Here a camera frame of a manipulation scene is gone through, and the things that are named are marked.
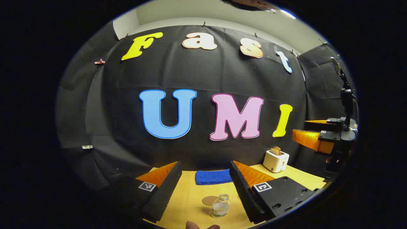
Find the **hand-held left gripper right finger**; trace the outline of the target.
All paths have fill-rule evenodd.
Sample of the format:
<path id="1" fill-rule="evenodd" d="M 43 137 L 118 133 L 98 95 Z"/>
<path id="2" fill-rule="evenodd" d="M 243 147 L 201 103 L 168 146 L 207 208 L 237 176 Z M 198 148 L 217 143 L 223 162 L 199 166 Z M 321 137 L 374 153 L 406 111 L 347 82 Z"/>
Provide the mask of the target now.
<path id="1" fill-rule="evenodd" d="M 273 178 L 237 161 L 230 161 L 230 177 L 250 222 L 255 224 L 291 211 L 317 191 L 287 176 Z"/>

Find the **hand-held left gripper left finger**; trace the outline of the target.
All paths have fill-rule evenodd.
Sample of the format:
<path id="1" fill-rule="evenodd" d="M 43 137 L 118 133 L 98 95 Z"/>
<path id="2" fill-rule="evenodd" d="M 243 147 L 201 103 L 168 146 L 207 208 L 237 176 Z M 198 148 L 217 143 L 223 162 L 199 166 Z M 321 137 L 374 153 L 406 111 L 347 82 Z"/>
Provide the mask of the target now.
<path id="1" fill-rule="evenodd" d="M 115 211 L 156 223 L 161 220 L 181 175 L 181 162 L 176 161 L 138 177 L 117 178 L 96 193 Z"/>

